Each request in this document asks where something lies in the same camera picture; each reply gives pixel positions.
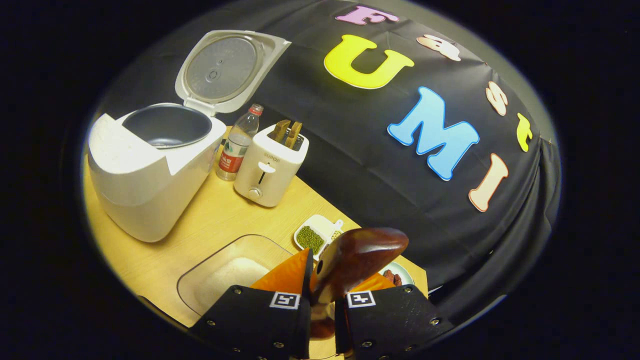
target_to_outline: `white toaster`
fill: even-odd
[[[253,137],[234,183],[240,195],[270,208],[282,200],[309,148],[309,140],[302,135],[298,135],[293,149],[283,145],[284,140],[278,143],[271,139],[267,135],[275,127],[269,126]]]

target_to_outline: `letter m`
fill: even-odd
[[[444,128],[444,100],[433,90],[418,88],[420,100],[399,124],[390,124],[389,135],[401,144],[413,144],[413,133],[420,125],[417,154],[425,154],[437,147],[442,149],[427,157],[427,165],[444,181],[451,180],[453,168],[471,145],[480,141],[476,129],[466,121]]]

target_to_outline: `toaster lever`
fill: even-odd
[[[274,169],[273,167],[269,166],[269,164],[265,164],[262,161],[258,161],[258,167],[260,168],[260,170],[266,172],[267,174],[271,174],[273,172],[276,172],[276,169]]]

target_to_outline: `wooden table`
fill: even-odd
[[[175,227],[157,243],[133,238],[109,218],[96,196],[86,157],[84,197],[93,235],[114,273],[133,293],[149,299],[186,327],[191,327],[199,316],[178,296],[178,278],[232,240],[245,234],[261,234],[294,254],[300,250],[293,242],[293,232],[314,214],[332,222],[342,219],[344,231],[360,227],[297,176],[281,203],[265,208],[238,195],[233,182],[219,179],[213,168]],[[420,291],[428,293],[427,276],[422,268],[402,256],[395,262],[409,272]],[[333,338],[310,344],[311,358],[334,353]]]

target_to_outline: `yellow letter u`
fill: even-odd
[[[377,45],[355,35],[343,35],[342,42],[324,57],[324,67],[336,78],[345,83],[364,89],[377,89],[385,86],[405,66],[412,67],[413,61],[393,50],[385,50],[387,59],[374,72],[363,74],[354,70],[351,63],[366,49],[375,49]]]

